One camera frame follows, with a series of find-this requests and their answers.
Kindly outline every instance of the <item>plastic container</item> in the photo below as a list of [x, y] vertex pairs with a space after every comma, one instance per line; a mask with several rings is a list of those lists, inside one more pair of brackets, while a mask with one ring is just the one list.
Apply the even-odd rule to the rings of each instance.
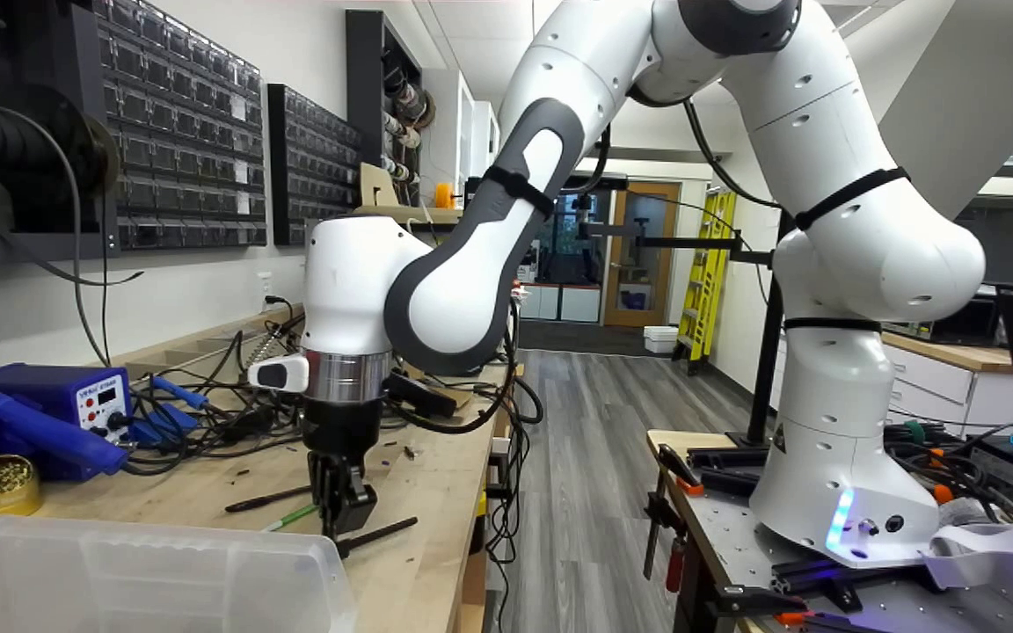
[[0, 518], [0, 633], [265, 630], [354, 630], [326, 540]]
[[650, 357], [673, 357], [680, 346], [680, 329], [645, 329], [645, 347]]

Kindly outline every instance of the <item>ceiling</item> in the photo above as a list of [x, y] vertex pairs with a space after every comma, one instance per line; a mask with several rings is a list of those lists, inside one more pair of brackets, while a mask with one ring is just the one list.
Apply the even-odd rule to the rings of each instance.
[[[498, 102], [509, 69], [558, 0], [411, 0], [441, 58], [481, 102]], [[846, 27], [860, 27], [901, 0], [819, 0]]]

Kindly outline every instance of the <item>robotic arm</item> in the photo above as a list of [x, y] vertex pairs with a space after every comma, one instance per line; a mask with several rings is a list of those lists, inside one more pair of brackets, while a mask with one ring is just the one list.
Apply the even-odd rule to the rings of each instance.
[[364, 453], [377, 439], [388, 340], [408, 363], [487, 363], [549, 197], [622, 100], [673, 106], [719, 78], [799, 225], [778, 246], [789, 373], [754, 511], [848, 568], [919, 558], [941, 511], [882, 453], [895, 373], [881, 324], [963, 307], [982, 283], [982, 246], [895, 168], [817, 0], [563, 0], [509, 82], [509, 139], [443, 246], [411, 246], [395, 223], [313, 229], [307, 353], [249, 378], [311, 394], [323, 521], [373, 500]]

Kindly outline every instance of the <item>blue light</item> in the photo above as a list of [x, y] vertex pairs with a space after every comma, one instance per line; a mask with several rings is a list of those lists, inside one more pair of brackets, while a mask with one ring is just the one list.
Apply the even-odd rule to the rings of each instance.
[[851, 521], [851, 506], [855, 506], [855, 489], [846, 489], [839, 497], [839, 506], [833, 506], [833, 518], [829, 518], [829, 528], [827, 528], [827, 548], [841, 548], [846, 544], [846, 528]]

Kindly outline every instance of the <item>floor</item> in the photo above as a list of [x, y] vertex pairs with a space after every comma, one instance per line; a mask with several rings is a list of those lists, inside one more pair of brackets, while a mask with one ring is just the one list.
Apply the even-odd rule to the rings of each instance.
[[494, 633], [665, 633], [674, 597], [645, 582], [653, 486], [647, 428], [745, 425], [748, 400], [721, 378], [687, 378], [650, 357], [524, 347], [527, 384], [545, 400], [520, 482], [520, 558]]

